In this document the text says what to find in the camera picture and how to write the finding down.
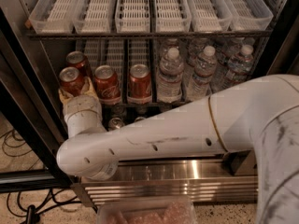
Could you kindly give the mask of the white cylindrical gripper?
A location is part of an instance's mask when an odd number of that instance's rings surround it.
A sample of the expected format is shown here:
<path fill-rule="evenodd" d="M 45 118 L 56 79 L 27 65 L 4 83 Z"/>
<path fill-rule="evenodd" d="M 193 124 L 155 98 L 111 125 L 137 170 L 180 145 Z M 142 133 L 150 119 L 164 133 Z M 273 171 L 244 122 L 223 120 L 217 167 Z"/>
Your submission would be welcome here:
<path fill-rule="evenodd" d="M 81 133 L 104 133 L 102 123 L 102 106 L 89 77 L 84 78 L 80 95 L 74 97 L 71 93 L 59 89 L 59 98 L 64 105 L 64 121 L 67 125 L 68 137 Z"/>

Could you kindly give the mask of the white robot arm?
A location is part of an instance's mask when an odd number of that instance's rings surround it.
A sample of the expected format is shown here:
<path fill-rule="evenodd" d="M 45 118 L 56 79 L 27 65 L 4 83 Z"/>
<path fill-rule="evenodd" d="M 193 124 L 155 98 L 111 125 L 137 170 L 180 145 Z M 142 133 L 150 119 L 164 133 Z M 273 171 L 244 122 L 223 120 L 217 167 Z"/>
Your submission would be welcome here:
<path fill-rule="evenodd" d="M 108 133 L 68 138 L 56 160 L 68 175 L 95 176 L 117 161 L 253 150 L 257 224 L 299 224 L 299 76 L 249 80 Z"/>

